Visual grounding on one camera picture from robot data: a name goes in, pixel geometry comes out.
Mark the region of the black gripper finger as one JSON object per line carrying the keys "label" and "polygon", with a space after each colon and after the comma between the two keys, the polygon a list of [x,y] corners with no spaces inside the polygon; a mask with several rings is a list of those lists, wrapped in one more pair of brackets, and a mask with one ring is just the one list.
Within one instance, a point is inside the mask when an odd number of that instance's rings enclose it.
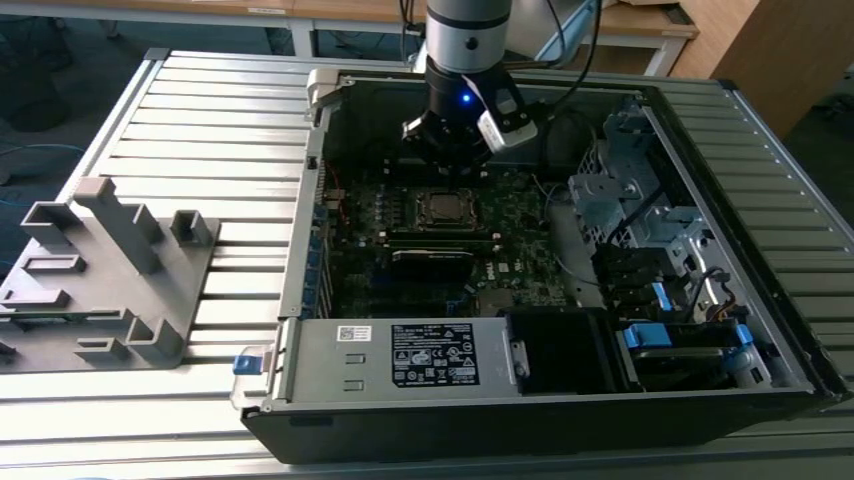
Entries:
{"label": "black gripper finger", "polygon": [[445,118],[434,113],[425,113],[405,123],[402,140],[413,153],[433,165],[441,174],[460,174],[458,142]]}
{"label": "black gripper finger", "polygon": [[489,148],[466,152],[457,161],[457,174],[461,176],[477,176],[493,157],[494,154]]}

